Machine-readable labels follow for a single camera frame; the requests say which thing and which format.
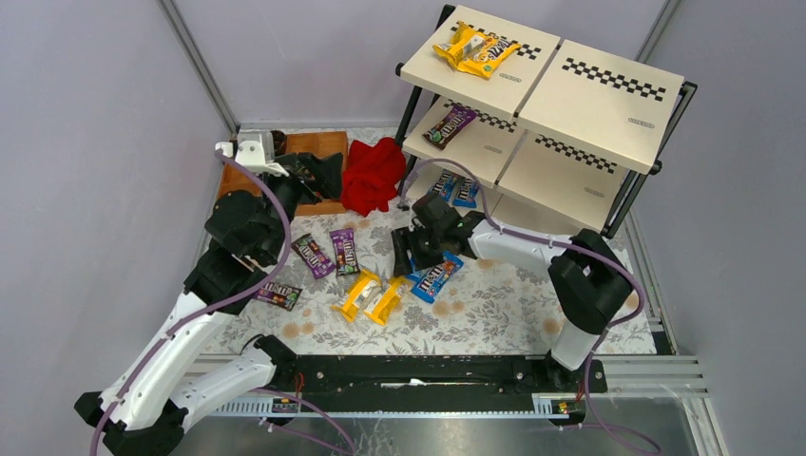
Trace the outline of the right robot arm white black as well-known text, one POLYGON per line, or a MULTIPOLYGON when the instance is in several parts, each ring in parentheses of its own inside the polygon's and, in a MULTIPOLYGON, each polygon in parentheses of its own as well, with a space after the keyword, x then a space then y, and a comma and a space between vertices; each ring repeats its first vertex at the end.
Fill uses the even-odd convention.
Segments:
POLYGON ((418 265, 433 266, 444 253, 503 261, 525 271, 545 269, 566 318, 548 354, 567 371, 578 370, 598 347, 625 301, 638 291, 636 279, 596 232, 555 236, 520 229, 489 214, 460 214, 428 193, 411 207, 418 265))

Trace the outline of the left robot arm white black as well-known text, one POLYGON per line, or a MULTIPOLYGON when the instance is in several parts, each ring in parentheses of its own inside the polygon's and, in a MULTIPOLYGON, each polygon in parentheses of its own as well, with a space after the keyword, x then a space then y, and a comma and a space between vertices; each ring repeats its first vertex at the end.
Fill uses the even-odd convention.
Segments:
POLYGON ((247 391, 300 380, 297 355, 273 335, 235 360, 189 381, 187 370, 210 340, 279 273, 291 252, 290 225, 312 190, 276 162, 249 164, 217 151, 259 189, 225 194, 205 224, 211 243, 175 305, 137 360, 107 389, 82 394, 76 412, 92 427, 91 454, 167 455, 220 406, 247 391))

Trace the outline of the blue M&M bag moved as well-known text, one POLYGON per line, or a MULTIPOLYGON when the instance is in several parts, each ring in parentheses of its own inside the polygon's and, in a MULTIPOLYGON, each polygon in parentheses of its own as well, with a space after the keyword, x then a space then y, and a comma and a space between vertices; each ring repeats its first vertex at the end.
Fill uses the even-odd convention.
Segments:
POLYGON ((473 179, 463 178, 457 186, 456 194, 453 197, 452 205, 475 209, 477 207, 477 195, 481 185, 473 179))

